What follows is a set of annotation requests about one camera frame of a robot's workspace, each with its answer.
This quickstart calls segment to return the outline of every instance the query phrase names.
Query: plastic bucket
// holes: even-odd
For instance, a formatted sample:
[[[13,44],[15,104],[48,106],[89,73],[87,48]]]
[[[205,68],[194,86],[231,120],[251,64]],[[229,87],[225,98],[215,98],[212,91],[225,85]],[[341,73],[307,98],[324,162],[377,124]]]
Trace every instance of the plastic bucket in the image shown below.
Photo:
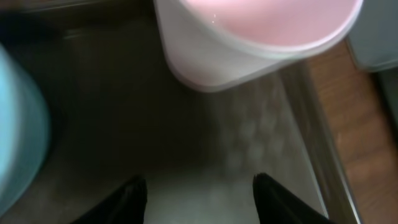
[[[166,61],[182,83],[221,91],[322,53],[363,0],[154,0]]]
[[[363,0],[180,0],[230,47],[267,58],[305,58],[339,42]]]
[[[49,114],[34,81],[0,45],[0,217],[28,188],[45,158]]]

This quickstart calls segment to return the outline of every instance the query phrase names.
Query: wooden floor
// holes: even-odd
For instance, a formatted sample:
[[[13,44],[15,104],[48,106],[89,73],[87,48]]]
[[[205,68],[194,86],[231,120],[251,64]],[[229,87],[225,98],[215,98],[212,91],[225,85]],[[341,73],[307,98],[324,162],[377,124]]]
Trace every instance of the wooden floor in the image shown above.
[[[369,74],[345,42],[308,63],[363,222],[398,223],[398,153]]]

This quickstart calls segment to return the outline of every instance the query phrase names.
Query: light blue container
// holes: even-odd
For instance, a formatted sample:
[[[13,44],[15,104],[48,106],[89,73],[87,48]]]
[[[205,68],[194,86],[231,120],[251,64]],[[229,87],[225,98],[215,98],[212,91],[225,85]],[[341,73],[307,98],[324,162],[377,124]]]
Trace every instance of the light blue container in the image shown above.
[[[49,126],[39,89],[0,45],[0,216],[39,170],[49,143]]]

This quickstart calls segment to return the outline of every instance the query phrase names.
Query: white bucket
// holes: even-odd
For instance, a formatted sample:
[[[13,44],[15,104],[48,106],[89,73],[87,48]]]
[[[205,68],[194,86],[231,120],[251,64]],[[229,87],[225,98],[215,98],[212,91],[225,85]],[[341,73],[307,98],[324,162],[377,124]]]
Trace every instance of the white bucket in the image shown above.
[[[220,91],[329,49],[352,28],[363,0],[155,2],[176,77]]]

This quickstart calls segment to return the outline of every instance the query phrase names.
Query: pink bucket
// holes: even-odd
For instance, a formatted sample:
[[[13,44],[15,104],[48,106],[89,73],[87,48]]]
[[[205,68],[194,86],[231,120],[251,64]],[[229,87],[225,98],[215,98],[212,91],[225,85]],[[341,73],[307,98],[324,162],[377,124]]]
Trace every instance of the pink bucket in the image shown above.
[[[181,0],[223,42],[272,58],[308,57],[341,40],[363,0]]]

